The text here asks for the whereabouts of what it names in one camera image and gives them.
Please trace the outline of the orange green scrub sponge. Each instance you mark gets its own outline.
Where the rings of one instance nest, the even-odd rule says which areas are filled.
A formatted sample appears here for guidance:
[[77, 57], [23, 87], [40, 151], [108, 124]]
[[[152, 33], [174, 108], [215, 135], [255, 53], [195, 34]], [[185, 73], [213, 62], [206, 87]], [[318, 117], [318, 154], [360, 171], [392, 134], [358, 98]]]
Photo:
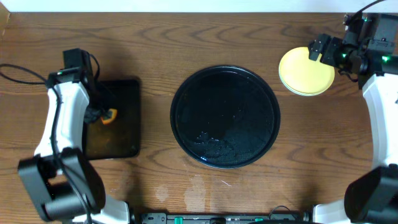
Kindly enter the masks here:
[[110, 108], [109, 110], [105, 111], [101, 116], [101, 122], [104, 125], [111, 124], [117, 117], [118, 111], [114, 108]]

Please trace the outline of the yellow plate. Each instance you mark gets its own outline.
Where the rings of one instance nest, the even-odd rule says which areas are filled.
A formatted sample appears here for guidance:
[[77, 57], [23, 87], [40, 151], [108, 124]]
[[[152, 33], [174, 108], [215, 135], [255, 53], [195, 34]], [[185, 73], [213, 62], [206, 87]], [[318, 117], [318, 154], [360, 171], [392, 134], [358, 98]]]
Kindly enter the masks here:
[[306, 84], [307, 86], [322, 88], [325, 91], [335, 79], [335, 69], [332, 66], [308, 58], [306, 47], [297, 47], [288, 51], [279, 62], [279, 78], [289, 84]]

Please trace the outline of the pale blue plate back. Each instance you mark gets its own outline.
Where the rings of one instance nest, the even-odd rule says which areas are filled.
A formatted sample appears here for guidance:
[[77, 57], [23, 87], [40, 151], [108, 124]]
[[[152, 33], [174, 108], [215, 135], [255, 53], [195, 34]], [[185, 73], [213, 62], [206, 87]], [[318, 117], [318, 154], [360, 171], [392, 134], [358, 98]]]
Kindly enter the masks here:
[[322, 88], [307, 86], [306, 84], [289, 84], [286, 80], [281, 79], [283, 85], [292, 93], [301, 96], [316, 96], [323, 93], [325, 90]]

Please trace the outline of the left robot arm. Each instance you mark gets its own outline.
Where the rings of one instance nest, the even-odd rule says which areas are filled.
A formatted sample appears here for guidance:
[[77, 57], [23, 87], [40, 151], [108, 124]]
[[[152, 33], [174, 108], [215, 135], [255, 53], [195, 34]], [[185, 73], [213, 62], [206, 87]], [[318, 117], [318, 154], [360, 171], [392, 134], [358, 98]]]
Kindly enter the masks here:
[[49, 110], [44, 133], [33, 157], [19, 161], [17, 171], [45, 222], [130, 223], [126, 202], [106, 195], [103, 181], [83, 152], [83, 128], [100, 119], [116, 119], [98, 89], [94, 56], [82, 49], [63, 52], [64, 68], [44, 81]]

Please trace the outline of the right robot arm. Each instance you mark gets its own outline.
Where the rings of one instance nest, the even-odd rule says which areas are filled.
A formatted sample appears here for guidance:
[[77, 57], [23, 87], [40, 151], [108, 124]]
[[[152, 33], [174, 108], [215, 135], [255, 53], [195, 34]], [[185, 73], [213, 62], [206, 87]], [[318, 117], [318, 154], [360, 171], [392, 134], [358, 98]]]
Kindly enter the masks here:
[[397, 16], [345, 15], [342, 39], [320, 34], [309, 58], [350, 77], [363, 92], [373, 139], [371, 171], [349, 184], [342, 200], [314, 206], [314, 223], [397, 223]]

